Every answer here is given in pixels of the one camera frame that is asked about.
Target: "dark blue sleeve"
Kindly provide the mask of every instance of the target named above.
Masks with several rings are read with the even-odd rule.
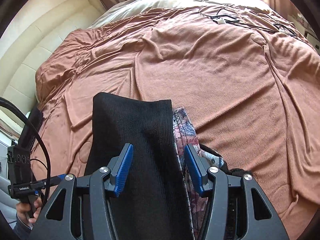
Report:
[[[21,239],[21,240],[27,240],[30,232],[31,232],[31,228],[26,226],[18,217],[18,215],[16,215],[17,218],[17,223],[16,226],[14,227],[13,231],[16,233],[16,235]]]

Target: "blue gripper pad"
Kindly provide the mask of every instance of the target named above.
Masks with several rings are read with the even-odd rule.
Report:
[[[110,175],[110,183],[114,186],[113,192],[118,197],[124,190],[129,169],[133,159],[133,145],[126,143],[113,167]]]
[[[185,146],[184,159],[195,191],[200,197],[205,197],[204,185],[208,184],[208,174],[192,144]]]

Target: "blanket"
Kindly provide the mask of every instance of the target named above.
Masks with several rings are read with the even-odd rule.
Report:
[[[215,15],[221,5],[202,13]],[[320,57],[274,12],[224,8],[220,24],[199,7],[151,9],[100,28],[71,32],[36,72],[40,135],[52,176],[82,176],[92,146],[92,98],[171,99],[184,106],[199,142],[229,168],[251,170],[296,239],[320,205]],[[45,161],[38,144],[32,158]],[[45,169],[32,163],[37,179]]]

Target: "person's arm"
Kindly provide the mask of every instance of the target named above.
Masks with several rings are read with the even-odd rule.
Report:
[[[21,203],[19,202],[16,205],[16,210],[17,210],[17,223],[16,226],[14,227],[13,231],[17,234],[17,236],[21,240],[27,240],[30,232],[31,232],[31,226],[30,224],[36,223],[36,220],[39,216],[42,202],[41,198],[38,198],[35,202],[34,205],[36,207],[36,212],[34,213],[34,218],[30,218],[29,220],[26,217],[26,212],[31,210],[31,207],[29,204]]]

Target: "white bed sheet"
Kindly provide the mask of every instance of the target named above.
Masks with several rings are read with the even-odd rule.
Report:
[[[185,8],[208,6],[209,4],[228,3],[248,8],[260,9],[267,13],[272,9],[261,0],[128,0],[110,8],[99,17],[90,28],[102,27],[108,23],[147,12],[152,8]]]

